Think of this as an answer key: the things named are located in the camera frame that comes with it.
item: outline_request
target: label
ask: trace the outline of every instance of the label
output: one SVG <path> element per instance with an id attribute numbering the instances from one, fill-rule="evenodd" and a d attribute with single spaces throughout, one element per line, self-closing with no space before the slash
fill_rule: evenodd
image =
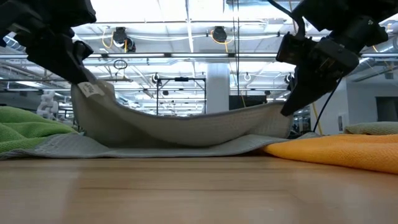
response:
<path id="1" fill-rule="evenodd" d="M 79 83 L 78 86 L 87 98 L 95 94 L 101 96 L 104 95 L 104 92 L 98 87 L 98 85 L 93 85 L 90 82 L 82 82 Z"/>

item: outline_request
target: orange towel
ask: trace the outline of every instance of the orange towel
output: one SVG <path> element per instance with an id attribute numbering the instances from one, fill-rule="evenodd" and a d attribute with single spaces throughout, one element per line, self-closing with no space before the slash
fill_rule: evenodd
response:
<path id="1" fill-rule="evenodd" d="M 264 148 L 284 159 L 398 174 L 398 134 L 341 134 L 275 143 Z"/>

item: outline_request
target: table surface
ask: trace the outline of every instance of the table surface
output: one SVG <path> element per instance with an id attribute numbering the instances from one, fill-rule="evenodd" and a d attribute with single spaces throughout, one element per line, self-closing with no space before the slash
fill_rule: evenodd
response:
<path id="1" fill-rule="evenodd" d="M 273 157 L 0 162 L 0 223 L 398 223 L 398 175 Z"/>

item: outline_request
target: column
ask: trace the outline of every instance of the column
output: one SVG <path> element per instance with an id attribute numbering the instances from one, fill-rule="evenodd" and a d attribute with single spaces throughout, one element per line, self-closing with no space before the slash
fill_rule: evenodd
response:
<path id="1" fill-rule="evenodd" d="M 206 82 L 206 113 L 229 111 L 229 65 L 227 63 L 209 63 Z"/>

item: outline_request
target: fabric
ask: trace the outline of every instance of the fabric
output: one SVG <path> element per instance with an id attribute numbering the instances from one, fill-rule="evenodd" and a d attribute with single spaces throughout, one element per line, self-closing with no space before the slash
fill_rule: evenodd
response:
<path id="1" fill-rule="evenodd" d="M 75 118 L 87 136 L 108 147 L 208 147 L 247 134 L 286 138 L 292 124 L 292 116 L 280 114 L 283 103 L 187 118 L 162 117 L 120 105 L 110 83 L 94 80 L 85 85 L 92 91 L 72 86 Z"/>
<path id="2" fill-rule="evenodd" d="M 283 141 L 287 140 L 250 134 L 224 144 L 210 147 L 110 149 L 85 136 L 57 134 L 47 138 L 32 149 L 15 149 L 0 153 L 0 159 L 17 159 L 32 156 L 49 158 L 233 156 Z"/>
<path id="3" fill-rule="evenodd" d="M 264 151 L 284 159 L 398 174 L 398 134 L 341 134 L 268 145 Z"/>
<path id="4" fill-rule="evenodd" d="M 30 149 L 53 134 L 73 133 L 64 124 L 51 121 L 32 112 L 0 107 L 0 152 L 12 149 Z"/>
<path id="5" fill-rule="evenodd" d="M 398 122 L 372 122 L 347 126 L 345 134 L 398 134 Z"/>

